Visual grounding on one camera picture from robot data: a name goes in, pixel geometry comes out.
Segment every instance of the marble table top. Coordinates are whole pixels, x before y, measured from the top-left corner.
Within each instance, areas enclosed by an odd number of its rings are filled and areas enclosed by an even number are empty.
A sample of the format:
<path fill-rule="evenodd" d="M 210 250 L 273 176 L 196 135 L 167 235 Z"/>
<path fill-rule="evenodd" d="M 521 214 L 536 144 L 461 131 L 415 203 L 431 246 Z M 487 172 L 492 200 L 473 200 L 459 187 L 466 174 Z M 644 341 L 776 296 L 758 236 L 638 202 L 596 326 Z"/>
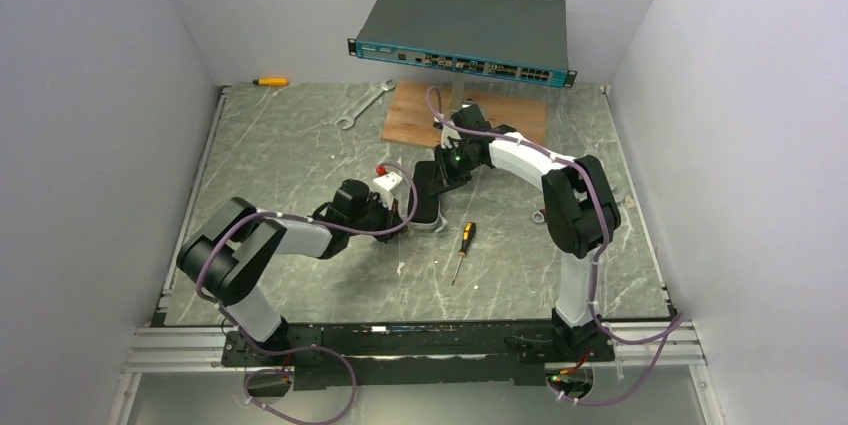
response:
<path fill-rule="evenodd" d="M 261 208 L 305 215 L 331 200 L 342 180 L 370 181 L 382 160 L 400 161 L 410 170 L 418 160 L 431 160 L 428 149 L 380 140 L 390 93 L 353 129 L 333 125 L 375 86 L 238 84 L 225 89 L 226 104 L 188 236 L 233 196 Z M 601 312 L 615 318 L 667 317 L 661 278 L 599 87 L 578 84 L 568 90 L 505 82 L 467 87 L 545 101 L 548 148 L 601 159 L 622 212 L 622 225 L 601 271 Z M 532 185 L 481 167 L 471 183 L 442 196 L 449 222 L 443 231 L 409 230 L 387 244 L 353 237 L 348 248 L 330 260 L 278 255 L 260 284 L 290 322 L 549 318 L 559 290 L 559 252 L 546 228 L 530 220 L 542 205 Z M 477 237 L 451 286 L 461 228 L 469 220 L 477 222 Z M 177 271 L 165 323 L 208 325 L 220 320 L 210 304 L 194 296 L 188 277 Z"/>

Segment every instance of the gray metal top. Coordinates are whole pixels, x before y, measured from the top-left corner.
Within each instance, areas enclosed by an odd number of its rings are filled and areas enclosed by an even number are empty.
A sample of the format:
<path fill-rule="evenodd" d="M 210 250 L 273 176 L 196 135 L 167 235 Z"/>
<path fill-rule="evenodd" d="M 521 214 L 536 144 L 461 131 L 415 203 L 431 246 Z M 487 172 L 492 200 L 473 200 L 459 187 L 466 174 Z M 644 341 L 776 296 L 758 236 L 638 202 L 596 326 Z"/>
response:
<path fill-rule="evenodd" d="M 568 69 L 565 0 L 377 0 L 357 40 Z"/>
<path fill-rule="evenodd" d="M 351 130 L 333 125 L 375 87 L 307 83 L 227 89 L 189 235 L 233 196 L 265 209 L 308 214 L 330 200 L 342 180 L 370 180 L 381 160 L 399 160 L 411 169 L 418 160 L 432 159 L 429 149 L 380 140 L 392 93 Z M 621 199 L 622 224 L 601 270 L 601 311 L 618 318 L 667 317 L 661 279 L 598 87 L 505 82 L 467 87 L 547 102 L 547 146 L 578 157 L 591 153 L 603 162 Z M 440 233 L 410 230 L 388 244 L 353 237 L 330 260 L 276 256 L 260 285 L 292 322 L 550 318 L 559 290 L 559 252 L 546 228 L 530 220 L 543 204 L 539 191 L 509 173 L 481 167 L 470 184 L 442 198 L 449 225 Z M 477 237 L 452 287 L 461 228 L 468 220 L 477 222 Z M 177 271 L 166 324 L 220 321 L 217 310 L 196 299 L 194 284 Z"/>

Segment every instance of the table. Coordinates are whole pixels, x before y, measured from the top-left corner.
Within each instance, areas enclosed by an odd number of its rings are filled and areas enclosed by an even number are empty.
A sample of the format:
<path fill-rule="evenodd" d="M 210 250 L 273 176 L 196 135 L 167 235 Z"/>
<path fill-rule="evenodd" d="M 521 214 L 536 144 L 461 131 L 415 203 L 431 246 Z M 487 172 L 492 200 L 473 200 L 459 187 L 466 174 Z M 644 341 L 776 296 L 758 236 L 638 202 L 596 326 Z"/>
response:
<path fill-rule="evenodd" d="M 333 125 L 375 86 L 238 84 L 225 89 L 187 236 L 233 196 L 265 209 L 308 214 L 331 200 L 342 180 L 369 181 L 382 160 L 400 161 L 411 170 L 416 161 L 432 159 L 428 149 L 380 141 L 391 94 L 360 116 L 353 129 Z M 593 154 L 603 162 L 620 198 L 622 225 L 601 272 L 601 313 L 668 317 L 662 278 L 600 87 L 578 84 L 568 90 L 507 82 L 467 87 L 545 101 L 547 146 L 576 157 Z M 354 237 L 330 260 L 275 256 L 260 284 L 291 322 L 549 318 L 559 290 L 559 252 L 545 227 L 530 220 L 542 205 L 532 185 L 482 167 L 471 183 L 442 196 L 449 222 L 442 232 L 410 230 L 388 244 Z M 460 231 L 468 220 L 477 222 L 477 238 L 451 286 Z M 165 323 L 220 320 L 177 271 Z"/>

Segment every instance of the metal post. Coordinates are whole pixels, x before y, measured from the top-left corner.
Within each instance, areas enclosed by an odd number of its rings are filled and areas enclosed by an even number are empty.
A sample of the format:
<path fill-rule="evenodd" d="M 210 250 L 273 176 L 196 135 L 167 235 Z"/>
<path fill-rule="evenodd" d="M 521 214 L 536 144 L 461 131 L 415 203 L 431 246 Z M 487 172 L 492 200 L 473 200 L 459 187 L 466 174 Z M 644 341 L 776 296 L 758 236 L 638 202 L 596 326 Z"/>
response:
<path fill-rule="evenodd" d="M 465 99 L 465 74 L 454 72 L 453 87 L 451 88 L 451 113 L 458 112 L 462 108 Z"/>

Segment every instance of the wrench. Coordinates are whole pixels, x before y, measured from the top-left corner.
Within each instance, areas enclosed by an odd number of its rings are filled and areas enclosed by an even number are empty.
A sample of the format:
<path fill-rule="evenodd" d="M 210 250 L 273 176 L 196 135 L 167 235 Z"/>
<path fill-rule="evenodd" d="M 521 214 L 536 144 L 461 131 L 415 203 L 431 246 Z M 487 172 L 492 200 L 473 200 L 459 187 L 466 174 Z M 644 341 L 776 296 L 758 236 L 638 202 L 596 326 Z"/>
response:
<path fill-rule="evenodd" d="M 356 118 L 362 115 L 362 112 L 367 110 L 368 107 L 370 107 L 372 103 L 376 102 L 378 98 L 383 96 L 384 93 L 391 92 L 394 89 L 394 80 L 386 80 L 381 83 L 380 88 L 368 97 L 367 100 L 362 102 L 362 105 L 358 105 L 350 109 L 347 113 L 339 117 L 339 119 L 335 121 L 335 125 L 341 127 L 342 130 L 349 130 L 353 128 L 353 125 L 356 123 Z"/>

